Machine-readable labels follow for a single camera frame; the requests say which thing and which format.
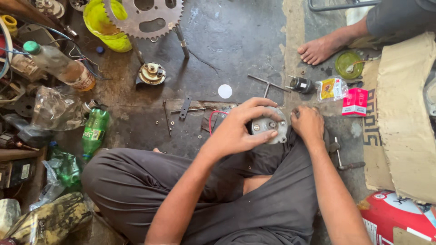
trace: yellow bucket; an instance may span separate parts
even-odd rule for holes
[[[121,3],[111,0],[115,17],[125,20],[127,13]],[[92,34],[99,37],[110,49],[116,52],[127,52],[132,49],[129,38],[120,32],[107,17],[102,0],[91,0],[83,11],[83,20]]]

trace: sprite bottle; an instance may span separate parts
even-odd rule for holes
[[[102,144],[108,120],[109,113],[107,111],[94,108],[89,114],[82,136],[83,158],[85,160],[91,159],[92,153]]]

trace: pink box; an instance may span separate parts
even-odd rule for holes
[[[344,98],[342,115],[349,117],[366,116],[366,103],[368,102],[368,90],[352,88]]]

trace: sprocket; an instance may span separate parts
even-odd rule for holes
[[[183,13],[183,0],[174,0],[176,6],[174,8],[168,8],[165,4],[165,0],[154,0],[154,6],[150,10],[143,11],[135,6],[134,0],[123,0],[123,7],[126,10],[127,18],[125,20],[119,20],[115,17],[112,11],[111,0],[102,0],[107,13],[107,16],[117,28],[129,36],[143,38],[143,39],[157,39],[163,35],[166,35],[176,24],[179,24],[180,17]],[[153,31],[142,32],[139,29],[139,24],[142,22],[150,22],[157,18],[165,20],[165,27]]]

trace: crack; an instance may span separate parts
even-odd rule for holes
[[[189,51],[190,54],[192,54],[193,56],[195,56],[195,57],[197,58],[198,61],[200,61],[201,63],[204,63],[204,64],[208,65],[210,68],[214,69],[215,72],[217,73],[218,77],[219,77],[219,74],[218,74],[218,71],[217,71],[217,70],[220,70],[220,71],[223,71],[223,70],[221,70],[220,68],[216,68],[215,66],[211,65],[209,62],[207,62],[207,61],[205,61],[204,59],[198,57],[198,56],[197,56],[196,54],[194,54],[191,50],[188,50],[188,51]]]

